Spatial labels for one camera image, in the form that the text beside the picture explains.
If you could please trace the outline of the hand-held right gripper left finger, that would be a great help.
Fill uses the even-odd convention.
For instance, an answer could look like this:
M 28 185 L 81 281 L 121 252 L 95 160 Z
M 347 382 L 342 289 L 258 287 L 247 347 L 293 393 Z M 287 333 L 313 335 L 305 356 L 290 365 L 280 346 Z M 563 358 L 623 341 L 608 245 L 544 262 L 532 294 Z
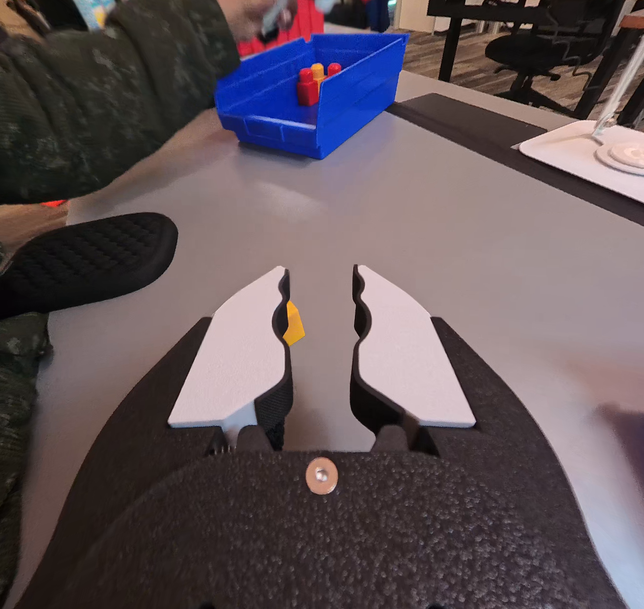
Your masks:
M 276 451 L 293 405 L 289 271 L 277 266 L 227 299 L 211 317 L 169 414 L 170 428 L 219 427 L 228 444 L 257 425 Z

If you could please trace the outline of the black office chair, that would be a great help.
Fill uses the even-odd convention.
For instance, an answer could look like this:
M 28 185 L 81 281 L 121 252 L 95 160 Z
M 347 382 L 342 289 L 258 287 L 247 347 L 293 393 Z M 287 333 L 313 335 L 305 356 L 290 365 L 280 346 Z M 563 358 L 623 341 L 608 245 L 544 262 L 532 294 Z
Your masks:
M 576 67 L 581 64 L 581 58 L 574 56 L 570 41 L 556 43 L 533 34 L 514 34 L 494 39 L 487 45 L 484 54 L 499 64 L 495 73 L 504 70 L 516 73 L 509 90 L 496 93 L 496 97 L 522 105 L 546 108 L 565 116 L 573 115 L 572 110 L 533 88 L 535 77 L 543 76 L 551 81 L 558 81 L 560 76 L 553 73 L 554 68 Z

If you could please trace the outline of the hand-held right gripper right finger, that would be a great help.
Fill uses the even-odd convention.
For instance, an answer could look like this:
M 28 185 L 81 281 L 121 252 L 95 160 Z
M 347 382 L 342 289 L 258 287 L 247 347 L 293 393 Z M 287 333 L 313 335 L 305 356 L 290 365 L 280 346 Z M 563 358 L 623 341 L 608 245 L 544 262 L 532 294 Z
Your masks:
M 350 407 L 368 430 L 386 425 L 472 428 L 463 387 L 431 315 L 406 291 L 354 265 Z

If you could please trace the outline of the poster board stand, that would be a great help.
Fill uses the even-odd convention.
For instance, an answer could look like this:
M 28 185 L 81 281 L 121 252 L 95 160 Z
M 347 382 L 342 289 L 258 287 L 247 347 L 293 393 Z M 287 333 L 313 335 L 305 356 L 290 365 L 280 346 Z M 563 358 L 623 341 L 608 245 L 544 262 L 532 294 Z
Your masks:
M 643 204 L 643 132 L 616 119 L 620 101 L 642 66 L 640 40 L 596 121 L 572 122 L 523 141 L 519 152 Z

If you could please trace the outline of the person's left forearm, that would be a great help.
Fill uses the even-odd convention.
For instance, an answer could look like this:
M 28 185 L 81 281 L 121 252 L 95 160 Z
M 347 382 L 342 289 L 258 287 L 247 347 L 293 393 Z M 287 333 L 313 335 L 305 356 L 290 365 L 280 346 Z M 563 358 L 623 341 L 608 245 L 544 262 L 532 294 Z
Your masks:
M 216 0 L 128 0 L 100 31 L 1 44 L 1 205 L 101 190 L 203 111 L 239 65 Z

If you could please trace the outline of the blue plastic bin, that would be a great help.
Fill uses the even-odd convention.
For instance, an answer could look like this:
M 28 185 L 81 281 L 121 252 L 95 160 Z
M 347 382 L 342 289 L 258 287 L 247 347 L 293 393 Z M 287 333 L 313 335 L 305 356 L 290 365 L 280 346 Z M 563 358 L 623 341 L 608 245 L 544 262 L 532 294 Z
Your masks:
M 241 62 L 216 83 L 221 124 L 241 143 L 321 160 L 395 101 L 409 36 L 314 34 Z M 300 71 L 337 63 L 313 106 L 298 102 Z

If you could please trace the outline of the black mesh pad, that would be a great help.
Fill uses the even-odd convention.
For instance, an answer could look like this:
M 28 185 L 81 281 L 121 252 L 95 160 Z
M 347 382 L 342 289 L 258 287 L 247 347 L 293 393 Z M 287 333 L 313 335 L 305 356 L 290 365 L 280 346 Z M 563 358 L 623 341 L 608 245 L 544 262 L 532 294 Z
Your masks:
M 1 319 L 116 299 L 160 278 L 178 228 L 155 212 L 61 227 L 22 245 L 1 272 Z

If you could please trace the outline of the red plastic bin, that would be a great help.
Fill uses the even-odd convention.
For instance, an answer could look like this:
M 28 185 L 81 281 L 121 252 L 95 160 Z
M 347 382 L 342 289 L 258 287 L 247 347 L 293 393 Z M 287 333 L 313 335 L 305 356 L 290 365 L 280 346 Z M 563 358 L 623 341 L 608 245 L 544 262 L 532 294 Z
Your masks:
M 300 38 L 309 41 L 312 34 L 324 33 L 324 15 L 316 9 L 313 0 L 297 0 L 298 8 L 291 27 L 288 30 L 280 30 L 277 37 L 264 43 L 258 38 L 251 41 L 239 43 L 237 51 L 240 57 L 248 57 L 259 54 L 290 41 Z

